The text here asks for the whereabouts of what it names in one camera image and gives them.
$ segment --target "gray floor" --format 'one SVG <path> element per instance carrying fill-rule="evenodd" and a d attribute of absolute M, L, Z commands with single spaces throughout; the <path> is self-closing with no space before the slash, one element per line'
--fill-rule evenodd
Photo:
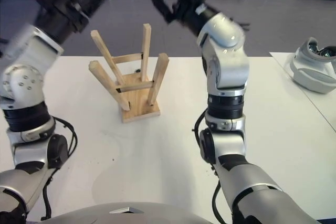
<path fill-rule="evenodd" d="M 249 56 L 295 51 L 313 36 L 320 46 L 335 45 L 336 2 L 325 0 L 207 0 L 238 22 L 250 22 L 245 51 Z M 34 0 L 1 0 L 0 37 L 11 38 L 38 10 Z M 178 23 L 164 22 L 150 0 L 108 0 L 82 34 L 64 44 L 64 55 L 100 55 L 90 31 L 97 29 L 115 56 L 141 51 L 142 24 L 152 26 L 151 56 L 200 56 L 195 37 Z"/>

